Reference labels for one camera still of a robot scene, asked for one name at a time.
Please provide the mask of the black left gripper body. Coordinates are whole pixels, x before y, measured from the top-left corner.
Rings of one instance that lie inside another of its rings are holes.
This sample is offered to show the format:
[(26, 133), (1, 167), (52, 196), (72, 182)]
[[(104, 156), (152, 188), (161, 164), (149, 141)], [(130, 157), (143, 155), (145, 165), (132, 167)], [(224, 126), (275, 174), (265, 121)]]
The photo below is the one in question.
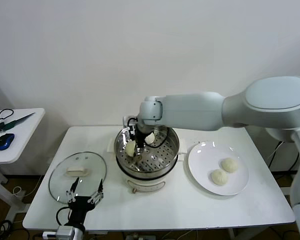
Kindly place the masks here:
[(83, 225), (87, 213), (89, 211), (92, 211), (95, 206), (96, 204), (91, 200), (89, 196), (76, 196), (74, 198), (74, 201), (68, 204), (68, 207), (71, 210), (71, 214), (66, 225)]

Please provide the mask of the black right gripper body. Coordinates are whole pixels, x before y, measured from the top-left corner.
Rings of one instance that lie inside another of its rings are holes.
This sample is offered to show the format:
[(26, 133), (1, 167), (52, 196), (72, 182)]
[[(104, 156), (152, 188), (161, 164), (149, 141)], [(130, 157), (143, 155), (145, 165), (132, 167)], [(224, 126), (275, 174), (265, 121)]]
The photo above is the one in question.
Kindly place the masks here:
[(139, 124), (135, 125), (135, 141), (138, 149), (145, 148), (145, 139), (148, 136), (148, 132), (143, 126)]

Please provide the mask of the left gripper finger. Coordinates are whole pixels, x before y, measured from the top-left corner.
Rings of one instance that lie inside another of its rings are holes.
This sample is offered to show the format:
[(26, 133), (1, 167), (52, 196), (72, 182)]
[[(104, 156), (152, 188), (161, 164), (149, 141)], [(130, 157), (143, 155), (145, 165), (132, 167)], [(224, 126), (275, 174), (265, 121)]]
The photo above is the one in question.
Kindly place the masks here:
[(103, 179), (101, 179), (97, 191), (90, 197), (88, 203), (92, 205), (98, 205), (103, 198)]
[(80, 178), (77, 177), (74, 183), (71, 185), (70, 190), (66, 191), (67, 203), (74, 203), (76, 201), (76, 188), (78, 186)]

